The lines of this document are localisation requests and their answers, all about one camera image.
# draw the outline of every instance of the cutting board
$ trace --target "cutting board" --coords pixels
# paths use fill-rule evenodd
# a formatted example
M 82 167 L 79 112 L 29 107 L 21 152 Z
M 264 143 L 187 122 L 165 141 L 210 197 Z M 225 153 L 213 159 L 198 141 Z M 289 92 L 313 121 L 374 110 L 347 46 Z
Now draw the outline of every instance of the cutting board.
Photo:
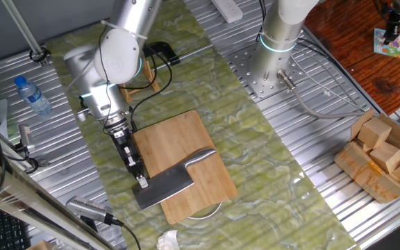
M 195 110 L 140 129 L 133 137 L 150 177 L 199 149 L 215 149 Z M 194 185 L 160 202 L 169 224 L 180 222 L 238 193 L 218 153 L 189 166 L 187 172 Z

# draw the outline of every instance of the power strip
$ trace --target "power strip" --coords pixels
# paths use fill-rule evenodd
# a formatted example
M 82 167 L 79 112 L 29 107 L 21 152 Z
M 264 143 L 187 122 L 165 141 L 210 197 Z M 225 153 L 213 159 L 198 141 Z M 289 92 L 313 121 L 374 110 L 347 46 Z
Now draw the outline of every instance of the power strip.
M 242 19 L 243 12 L 233 0 L 211 0 L 226 22 L 233 23 Z

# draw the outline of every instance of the green marble mat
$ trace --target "green marble mat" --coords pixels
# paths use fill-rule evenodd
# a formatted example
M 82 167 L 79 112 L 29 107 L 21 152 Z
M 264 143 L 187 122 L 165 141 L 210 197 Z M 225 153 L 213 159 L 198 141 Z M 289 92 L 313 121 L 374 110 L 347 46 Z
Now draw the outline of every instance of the green marble mat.
M 63 56 L 74 47 L 97 44 L 102 28 L 97 24 L 47 44 L 64 86 L 72 78 Z M 155 41 L 170 43 L 178 55 L 210 43 L 182 0 L 162 4 L 148 42 Z M 215 49 L 191 56 L 172 70 L 170 87 L 137 109 L 137 126 L 195 109 L 239 195 L 225 201 L 210 219 L 186 219 L 171 226 L 160 206 L 138 208 L 131 192 L 136 182 L 102 133 L 102 125 L 91 118 L 79 123 L 115 216 L 131 227 L 143 249 L 156 249 L 158 237 L 173 229 L 178 230 L 181 249 L 358 248 Z M 166 83 L 168 70 L 158 70 L 158 78 Z M 142 73 L 138 79 L 144 79 Z M 151 93 L 141 91 L 133 98 Z M 80 109 L 79 94 L 74 87 L 67 93 L 75 113 Z M 123 235 L 136 249 L 133 238 L 126 231 Z

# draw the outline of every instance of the water bottle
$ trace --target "water bottle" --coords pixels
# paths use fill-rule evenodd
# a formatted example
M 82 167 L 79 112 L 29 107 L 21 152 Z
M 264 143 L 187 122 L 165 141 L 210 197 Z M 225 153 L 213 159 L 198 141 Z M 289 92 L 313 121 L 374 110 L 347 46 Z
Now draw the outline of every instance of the water bottle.
M 51 112 L 49 100 L 41 94 L 41 90 L 32 81 L 27 81 L 24 76 L 15 78 L 18 94 L 30 105 L 33 112 L 39 115 L 47 115 Z

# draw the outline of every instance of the cardboard box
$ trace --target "cardboard box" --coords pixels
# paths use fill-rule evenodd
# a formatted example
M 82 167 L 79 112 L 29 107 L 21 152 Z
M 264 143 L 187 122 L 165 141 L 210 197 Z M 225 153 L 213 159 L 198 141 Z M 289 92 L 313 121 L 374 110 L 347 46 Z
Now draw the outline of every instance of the cardboard box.
M 373 110 L 368 110 L 351 126 L 350 142 L 335 156 L 334 161 L 375 200 L 387 203 L 400 197 L 400 182 L 383 171 L 353 142 L 362 125 L 368 122 L 373 114 Z M 384 114 L 380 114 L 379 119 L 392 127 L 386 142 L 400 149 L 400 125 L 395 124 Z

